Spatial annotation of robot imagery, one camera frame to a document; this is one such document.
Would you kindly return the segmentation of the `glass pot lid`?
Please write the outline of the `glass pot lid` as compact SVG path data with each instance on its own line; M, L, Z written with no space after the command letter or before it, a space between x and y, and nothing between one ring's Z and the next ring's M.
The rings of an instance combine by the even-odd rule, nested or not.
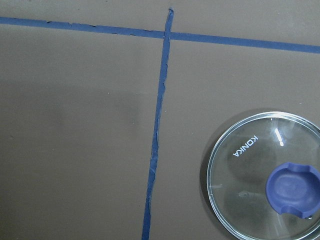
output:
M261 112L228 128L207 166L208 199L239 240L320 237L320 129L287 112Z

